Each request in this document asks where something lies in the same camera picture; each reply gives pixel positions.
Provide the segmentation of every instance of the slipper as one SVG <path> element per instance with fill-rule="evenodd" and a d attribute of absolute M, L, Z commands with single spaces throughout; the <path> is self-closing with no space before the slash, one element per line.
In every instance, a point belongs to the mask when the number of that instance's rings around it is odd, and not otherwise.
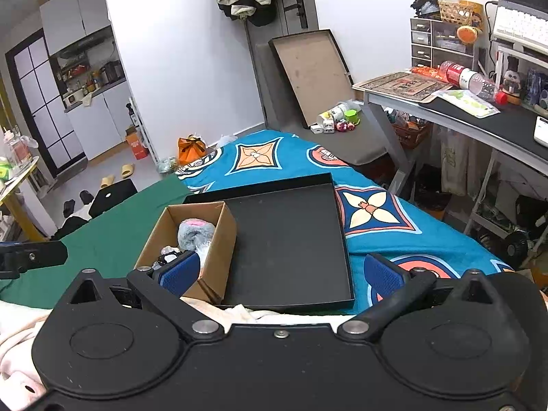
<path fill-rule="evenodd" d="M 122 166 L 122 179 L 125 179 L 126 177 L 130 177 L 133 174 L 133 170 L 135 170 L 134 164 L 126 164 Z"/>
<path fill-rule="evenodd" d="M 87 190 L 82 190 L 80 192 L 80 199 L 82 200 L 82 204 L 86 206 L 93 202 L 93 195 Z"/>
<path fill-rule="evenodd" d="M 63 204 L 63 217 L 67 219 L 70 215 L 74 213 L 74 206 L 76 201 L 74 199 L 65 201 Z"/>
<path fill-rule="evenodd" d="M 101 179 L 101 188 L 108 187 L 109 185 L 112 185 L 112 182 L 114 182 L 114 175 L 109 175 L 107 177 L 104 177 Z"/>

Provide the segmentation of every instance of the storage basket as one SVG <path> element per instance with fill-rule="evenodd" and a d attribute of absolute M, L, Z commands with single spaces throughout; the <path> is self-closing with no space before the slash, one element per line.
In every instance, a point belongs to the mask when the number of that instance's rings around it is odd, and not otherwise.
<path fill-rule="evenodd" d="M 416 148 L 428 137 L 430 131 L 432 131 L 432 124 L 430 122 L 421 126 L 418 130 L 410 130 L 409 128 L 401 127 L 396 124 L 392 124 L 392 126 L 398 136 L 399 143 L 402 144 L 403 148 L 407 149 Z"/>
<path fill-rule="evenodd" d="M 473 5 L 465 5 L 444 0 L 438 1 L 438 5 L 442 21 L 459 24 L 461 26 L 471 25 L 474 12 Z"/>

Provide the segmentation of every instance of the blue gripper pad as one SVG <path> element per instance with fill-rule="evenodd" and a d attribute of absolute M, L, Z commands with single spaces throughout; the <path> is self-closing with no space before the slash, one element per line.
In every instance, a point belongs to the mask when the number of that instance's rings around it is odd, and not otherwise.
<path fill-rule="evenodd" d="M 402 272 L 407 271 L 380 255 L 375 254 L 373 256 L 369 254 L 363 262 L 365 280 L 383 298 L 386 298 L 406 283 L 407 280 Z"/>
<path fill-rule="evenodd" d="M 196 252 L 186 251 L 177 259 L 154 271 L 153 279 L 173 295 L 182 296 L 200 275 L 200 258 Z"/>

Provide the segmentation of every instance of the white keyboard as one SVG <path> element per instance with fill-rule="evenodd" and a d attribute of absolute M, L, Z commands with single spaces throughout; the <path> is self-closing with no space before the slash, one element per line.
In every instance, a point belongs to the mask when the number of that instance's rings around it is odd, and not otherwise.
<path fill-rule="evenodd" d="M 493 37 L 548 55 L 548 21 L 528 13 L 499 6 Z"/>

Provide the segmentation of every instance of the kitchen cabinet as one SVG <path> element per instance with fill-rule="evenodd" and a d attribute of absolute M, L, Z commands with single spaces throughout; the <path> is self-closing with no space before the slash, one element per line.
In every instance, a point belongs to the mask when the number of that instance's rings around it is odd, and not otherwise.
<path fill-rule="evenodd" d="M 110 25 L 106 0 L 78 0 L 86 35 Z"/>
<path fill-rule="evenodd" d="M 49 0 L 40 16 L 50 55 L 86 36 L 78 0 Z"/>
<path fill-rule="evenodd" d="M 127 82 L 122 82 L 105 91 L 103 95 L 105 96 L 106 105 L 109 108 L 114 125 L 116 125 L 116 129 L 120 134 L 120 139 L 125 141 L 125 130 L 133 125 L 128 109 L 125 107 L 129 103 L 131 95 L 129 85 Z"/>
<path fill-rule="evenodd" d="M 49 0 L 40 16 L 50 55 L 110 25 L 106 0 Z"/>
<path fill-rule="evenodd" d="M 70 110 L 68 118 L 88 159 L 122 142 L 103 94 L 93 97 L 88 107 L 80 105 Z"/>

